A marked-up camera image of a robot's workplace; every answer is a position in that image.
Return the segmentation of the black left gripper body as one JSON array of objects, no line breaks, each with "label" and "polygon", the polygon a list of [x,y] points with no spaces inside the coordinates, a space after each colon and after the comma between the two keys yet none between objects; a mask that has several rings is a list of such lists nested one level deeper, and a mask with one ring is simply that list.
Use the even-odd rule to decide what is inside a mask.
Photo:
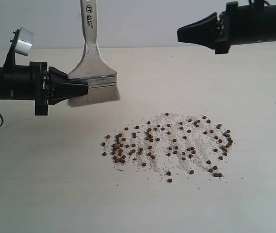
[{"label": "black left gripper body", "polygon": [[4,65],[1,78],[1,98],[3,100],[33,100],[34,114],[48,114],[47,91],[44,78],[47,74],[46,62],[30,62],[28,66]]}]

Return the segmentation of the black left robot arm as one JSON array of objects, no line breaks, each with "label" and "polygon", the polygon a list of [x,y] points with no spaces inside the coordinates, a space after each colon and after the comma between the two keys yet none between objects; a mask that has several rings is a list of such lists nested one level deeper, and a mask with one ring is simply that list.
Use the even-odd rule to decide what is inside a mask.
[{"label": "black left robot arm", "polygon": [[36,116],[48,115],[48,107],[88,94],[88,84],[68,78],[46,62],[0,67],[0,100],[33,100]]}]

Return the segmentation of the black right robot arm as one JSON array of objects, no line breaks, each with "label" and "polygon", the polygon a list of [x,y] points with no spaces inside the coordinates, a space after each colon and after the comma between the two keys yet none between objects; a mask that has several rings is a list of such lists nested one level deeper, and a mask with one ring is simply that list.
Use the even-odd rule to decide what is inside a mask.
[{"label": "black right robot arm", "polygon": [[221,14],[216,12],[195,23],[180,27],[181,43],[196,44],[227,54],[231,46],[276,42],[276,5],[266,0],[250,0],[240,6],[226,3]]}]

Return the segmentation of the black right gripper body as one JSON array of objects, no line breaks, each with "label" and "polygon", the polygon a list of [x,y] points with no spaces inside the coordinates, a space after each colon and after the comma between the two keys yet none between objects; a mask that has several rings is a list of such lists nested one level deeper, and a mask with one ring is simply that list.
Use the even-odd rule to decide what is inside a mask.
[{"label": "black right gripper body", "polygon": [[228,2],[226,9],[219,16],[219,33],[215,41],[215,54],[227,54],[229,52],[230,41],[230,21],[232,14],[238,7],[237,1]]}]

